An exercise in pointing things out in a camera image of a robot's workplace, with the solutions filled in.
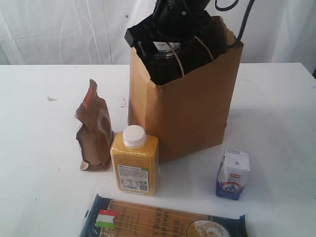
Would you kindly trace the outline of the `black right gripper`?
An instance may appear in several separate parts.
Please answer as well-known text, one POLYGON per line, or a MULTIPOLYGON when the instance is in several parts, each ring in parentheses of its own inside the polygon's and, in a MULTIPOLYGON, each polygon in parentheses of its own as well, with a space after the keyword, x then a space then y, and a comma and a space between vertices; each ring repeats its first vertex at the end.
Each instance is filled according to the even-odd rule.
POLYGON ((125 40, 137 53, 156 53, 154 41, 183 42, 205 27, 208 0, 158 0, 151 18, 128 28, 125 40))

